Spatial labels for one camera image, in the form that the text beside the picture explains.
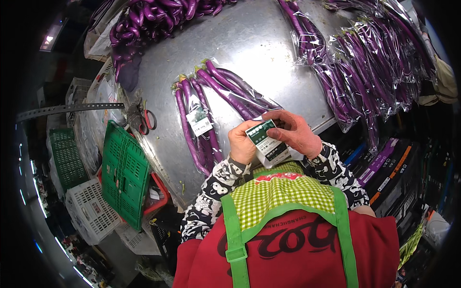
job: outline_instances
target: purple eggplant pile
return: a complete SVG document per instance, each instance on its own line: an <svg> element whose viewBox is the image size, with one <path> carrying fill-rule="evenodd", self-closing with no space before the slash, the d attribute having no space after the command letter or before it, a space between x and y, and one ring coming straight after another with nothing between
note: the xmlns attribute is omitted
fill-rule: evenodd
<svg viewBox="0 0 461 288"><path fill-rule="evenodd" d="M123 63L152 42L173 38L176 27L192 18L216 15L227 3L238 0L130 0L110 31L115 81Z"/></svg>
<svg viewBox="0 0 461 288"><path fill-rule="evenodd" d="M201 107L207 114L209 122L214 123L202 86L213 89L244 120L257 118L268 110L282 109L282 107L256 92L234 72L215 67L208 59L205 59L203 64L203 67L195 67L195 77L187 78L182 74L179 82L174 83L172 87L175 90L184 137L194 164L200 172L208 176L214 167L214 160L220 162L223 159L216 132L213 128L194 139L194 133L186 118L192 110Z"/></svg>
<svg viewBox="0 0 461 288"><path fill-rule="evenodd" d="M365 13L326 43L295 1L278 2L294 29L297 62L302 59L315 72L343 132L362 121L369 151L376 153L377 117L386 121L399 109L410 109L422 79L435 74L408 15L394 0L323 0L330 10Z"/></svg>

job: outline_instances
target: patterned sleeve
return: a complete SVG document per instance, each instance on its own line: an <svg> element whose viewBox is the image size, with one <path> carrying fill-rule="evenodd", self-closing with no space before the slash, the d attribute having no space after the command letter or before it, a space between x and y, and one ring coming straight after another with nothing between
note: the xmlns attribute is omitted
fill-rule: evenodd
<svg viewBox="0 0 461 288"><path fill-rule="evenodd" d="M215 167L201 186L197 200L191 204L181 222L182 243L189 239L203 239L218 219L221 197L234 191L239 179L250 171L243 165L227 157Z"/></svg>
<svg viewBox="0 0 461 288"><path fill-rule="evenodd" d="M365 189L361 187L352 171L339 160L335 145L323 142L320 154L307 161L314 167L315 177L322 184L341 189L346 196L348 208L353 210L361 205L370 205Z"/></svg>

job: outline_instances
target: orange label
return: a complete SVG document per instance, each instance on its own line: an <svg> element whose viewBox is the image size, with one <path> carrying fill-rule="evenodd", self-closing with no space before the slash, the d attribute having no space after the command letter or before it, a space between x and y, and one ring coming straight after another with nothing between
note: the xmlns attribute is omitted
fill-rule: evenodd
<svg viewBox="0 0 461 288"><path fill-rule="evenodd" d="M390 174L390 176L389 176L390 179L394 178L394 176L397 174L397 172L399 171L399 169L402 166L403 162L407 158L408 153L410 153L410 150L411 150L411 146L408 146L407 149L405 150L405 153L403 154L402 158L400 159L399 163L397 164L396 168Z"/></svg>
<svg viewBox="0 0 461 288"><path fill-rule="evenodd" d="M376 194L371 198L370 200L370 205L373 204L373 202L378 199L378 197L381 195L380 192L376 192Z"/></svg>

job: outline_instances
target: metal table surface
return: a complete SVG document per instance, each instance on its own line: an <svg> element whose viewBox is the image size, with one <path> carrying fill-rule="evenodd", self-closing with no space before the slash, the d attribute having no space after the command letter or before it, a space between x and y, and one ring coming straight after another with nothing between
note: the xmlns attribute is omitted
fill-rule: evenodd
<svg viewBox="0 0 461 288"><path fill-rule="evenodd" d="M344 13L327 11L319 0L298 3L324 36L349 26ZM174 39L152 45L145 52L136 88L142 89L142 98L156 115L158 126L137 138L178 207L185 209L193 202L204 175L192 161L170 87L179 74L194 72L194 65L201 65L204 58L215 57L222 67L240 75L258 92L302 115L316 134L335 123L313 72L293 65L290 30L276 1L240 0L236 5L226 5L215 17L193 20L184 30L176 31ZM214 91L206 89L205 93L218 124L223 155L227 156L227 132L241 119Z"/></svg>

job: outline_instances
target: person's right hand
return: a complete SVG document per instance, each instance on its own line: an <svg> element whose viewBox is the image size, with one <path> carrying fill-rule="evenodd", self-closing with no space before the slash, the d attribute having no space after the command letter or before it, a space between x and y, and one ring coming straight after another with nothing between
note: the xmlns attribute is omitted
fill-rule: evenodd
<svg viewBox="0 0 461 288"><path fill-rule="evenodd" d="M322 140L312 133L303 117L286 110L273 110L264 113L262 118L274 120L279 127L269 129L267 136L285 142L309 159L314 159L322 151Z"/></svg>

